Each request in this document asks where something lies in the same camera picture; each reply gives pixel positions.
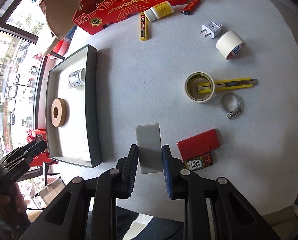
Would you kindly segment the yellow blade case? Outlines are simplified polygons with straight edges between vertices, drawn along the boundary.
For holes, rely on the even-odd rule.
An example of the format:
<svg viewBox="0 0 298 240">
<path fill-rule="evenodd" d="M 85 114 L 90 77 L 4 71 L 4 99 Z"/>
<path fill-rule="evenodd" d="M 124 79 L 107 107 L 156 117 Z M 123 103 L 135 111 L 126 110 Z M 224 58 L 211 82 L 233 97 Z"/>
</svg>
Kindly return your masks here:
<svg viewBox="0 0 298 240">
<path fill-rule="evenodd" d="M 148 20 L 143 12 L 140 14 L 140 40 L 148 40 Z"/>
</svg>

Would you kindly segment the red lighter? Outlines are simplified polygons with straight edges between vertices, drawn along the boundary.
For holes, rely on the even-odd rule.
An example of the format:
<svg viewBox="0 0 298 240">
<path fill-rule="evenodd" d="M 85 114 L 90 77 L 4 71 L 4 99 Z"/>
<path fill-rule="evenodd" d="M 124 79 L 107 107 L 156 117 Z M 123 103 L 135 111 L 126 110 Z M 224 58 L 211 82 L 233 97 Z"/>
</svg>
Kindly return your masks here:
<svg viewBox="0 0 298 240">
<path fill-rule="evenodd" d="M 183 15 L 191 15 L 193 11 L 201 4 L 201 0 L 192 0 L 181 11 Z"/>
</svg>

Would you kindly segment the white blue-label pill bottle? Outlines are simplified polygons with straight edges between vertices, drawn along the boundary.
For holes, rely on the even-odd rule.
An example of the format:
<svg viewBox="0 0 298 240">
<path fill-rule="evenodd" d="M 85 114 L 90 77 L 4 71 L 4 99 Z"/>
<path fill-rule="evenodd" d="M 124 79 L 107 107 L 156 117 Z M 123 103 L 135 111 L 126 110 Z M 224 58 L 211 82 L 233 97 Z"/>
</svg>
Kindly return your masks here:
<svg viewBox="0 0 298 240">
<path fill-rule="evenodd" d="M 71 87 L 84 86 L 85 79 L 86 79 L 86 69 L 82 68 L 82 69 L 76 70 L 69 75 L 69 78 L 68 78 L 69 85 Z"/>
</svg>

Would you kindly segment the metal hose clamp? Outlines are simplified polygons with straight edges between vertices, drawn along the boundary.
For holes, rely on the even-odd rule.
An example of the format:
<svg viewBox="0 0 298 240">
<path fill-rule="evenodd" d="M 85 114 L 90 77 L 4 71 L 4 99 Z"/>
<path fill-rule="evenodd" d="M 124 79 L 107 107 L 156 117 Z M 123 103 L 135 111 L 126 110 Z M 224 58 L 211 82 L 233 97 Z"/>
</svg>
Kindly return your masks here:
<svg viewBox="0 0 298 240">
<path fill-rule="evenodd" d="M 229 120 L 241 114 L 241 101 L 235 93 L 226 93 L 221 99 L 221 105 Z"/>
</svg>

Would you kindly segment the yellow utility knife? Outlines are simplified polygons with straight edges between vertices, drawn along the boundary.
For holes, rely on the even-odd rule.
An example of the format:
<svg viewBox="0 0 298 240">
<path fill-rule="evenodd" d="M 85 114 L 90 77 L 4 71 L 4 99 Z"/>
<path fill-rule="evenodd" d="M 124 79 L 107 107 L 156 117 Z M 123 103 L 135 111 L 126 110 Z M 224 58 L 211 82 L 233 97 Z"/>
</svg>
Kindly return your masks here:
<svg viewBox="0 0 298 240">
<path fill-rule="evenodd" d="M 214 87 L 215 87 L 215 92 L 221 92 L 226 90 L 251 88 L 257 84 L 258 84 L 257 79 L 251 79 L 250 77 L 246 77 L 242 79 L 215 81 Z M 211 84 L 209 82 L 198 84 L 197 92 L 199 94 L 211 93 Z"/>
</svg>

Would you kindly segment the red rectangular box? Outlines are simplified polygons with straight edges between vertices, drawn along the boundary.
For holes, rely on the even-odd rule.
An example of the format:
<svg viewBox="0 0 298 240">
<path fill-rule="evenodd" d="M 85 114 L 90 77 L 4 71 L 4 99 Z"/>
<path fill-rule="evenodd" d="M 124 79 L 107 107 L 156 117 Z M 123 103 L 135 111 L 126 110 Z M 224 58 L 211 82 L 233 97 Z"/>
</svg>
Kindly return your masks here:
<svg viewBox="0 0 298 240">
<path fill-rule="evenodd" d="M 210 129 L 193 137 L 177 142 L 183 161 L 187 161 L 220 147 L 215 129 Z"/>
</svg>

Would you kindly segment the white power plug adapter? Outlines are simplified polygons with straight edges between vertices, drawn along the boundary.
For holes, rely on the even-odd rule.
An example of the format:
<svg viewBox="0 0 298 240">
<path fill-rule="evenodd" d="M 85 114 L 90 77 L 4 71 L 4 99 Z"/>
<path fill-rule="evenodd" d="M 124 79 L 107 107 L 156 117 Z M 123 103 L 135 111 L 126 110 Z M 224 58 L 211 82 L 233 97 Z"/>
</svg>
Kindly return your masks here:
<svg viewBox="0 0 298 240">
<path fill-rule="evenodd" d="M 203 24 L 200 34 L 204 34 L 205 37 L 215 38 L 222 29 L 222 23 L 218 21 L 210 21 L 207 24 Z"/>
</svg>

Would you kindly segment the white rectangular block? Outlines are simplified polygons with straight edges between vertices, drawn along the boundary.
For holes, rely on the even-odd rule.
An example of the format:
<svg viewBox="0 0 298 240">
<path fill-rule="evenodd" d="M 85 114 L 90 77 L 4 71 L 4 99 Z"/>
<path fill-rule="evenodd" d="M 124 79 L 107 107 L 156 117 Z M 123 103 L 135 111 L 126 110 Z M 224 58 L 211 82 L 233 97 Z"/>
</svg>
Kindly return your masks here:
<svg viewBox="0 0 298 240">
<path fill-rule="evenodd" d="M 139 125 L 135 128 L 139 162 L 142 174 L 163 171 L 160 127 L 158 124 Z"/>
</svg>

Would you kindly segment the yellow-core masking tape roll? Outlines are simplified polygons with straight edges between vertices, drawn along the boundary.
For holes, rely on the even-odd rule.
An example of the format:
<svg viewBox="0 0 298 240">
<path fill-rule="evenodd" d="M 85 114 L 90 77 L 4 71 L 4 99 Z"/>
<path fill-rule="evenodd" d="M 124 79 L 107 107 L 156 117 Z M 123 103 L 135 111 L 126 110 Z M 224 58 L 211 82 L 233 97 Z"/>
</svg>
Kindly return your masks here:
<svg viewBox="0 0 298 240">
<path fill-rule="evenodd" d="M 198 103 L 209 102 L 215 94 L 215 82 L 209 74 L 195 72 L 185 81 L 185 92 L 189 99 Z"/>
</svg>

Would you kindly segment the white masking tape roll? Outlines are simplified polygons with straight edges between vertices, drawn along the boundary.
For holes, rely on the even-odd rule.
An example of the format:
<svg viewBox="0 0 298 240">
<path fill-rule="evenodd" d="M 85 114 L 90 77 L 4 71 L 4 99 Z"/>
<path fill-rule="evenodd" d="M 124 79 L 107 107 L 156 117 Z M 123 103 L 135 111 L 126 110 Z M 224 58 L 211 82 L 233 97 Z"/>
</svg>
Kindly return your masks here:
<svg viewBox="0 0 298 240">
<path fill-rule="evenodd" d="M 231 60 L 245 47 L 246 42 L 233 30 L 223 34 L 216 43 L 216 49 L 226 60 Z"/>
</svg>

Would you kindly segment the yellow label pill bottle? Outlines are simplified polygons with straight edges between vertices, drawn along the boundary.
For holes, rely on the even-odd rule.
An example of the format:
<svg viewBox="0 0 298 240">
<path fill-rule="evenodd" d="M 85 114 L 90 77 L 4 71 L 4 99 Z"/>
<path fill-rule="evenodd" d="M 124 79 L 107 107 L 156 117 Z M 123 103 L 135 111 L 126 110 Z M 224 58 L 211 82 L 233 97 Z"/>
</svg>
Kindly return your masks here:
<svg viewBox="0 0 298 240">
<path fill-rule="evenodd" d="M 168 1 L 159 3 L 153 7 L 150 7 L 150 9 L 144 11 L 146 18 L 150 22 L 164 18 L 164 17 L 169 16 L 173 13 L 174 13 L 174 9 Z"/>
</svg>

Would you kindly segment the red black patterned small box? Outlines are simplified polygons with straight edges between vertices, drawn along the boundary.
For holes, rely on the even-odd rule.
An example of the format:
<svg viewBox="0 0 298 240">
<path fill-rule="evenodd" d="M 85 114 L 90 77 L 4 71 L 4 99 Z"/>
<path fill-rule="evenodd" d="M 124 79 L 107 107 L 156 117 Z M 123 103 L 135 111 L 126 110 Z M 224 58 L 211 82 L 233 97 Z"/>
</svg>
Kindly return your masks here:
<svg viewBox="0 0 298 240">
<path fill-rule="evenodd" d="M 211 155 L 209 153 L 206 153 L 199 157 L 184 161 L 183 164 L 186 169 L 190 171 L 197 171 L 206 167 L 210 167 L 211 165 L 213 165 L 213 161 Z"/>
</svg>

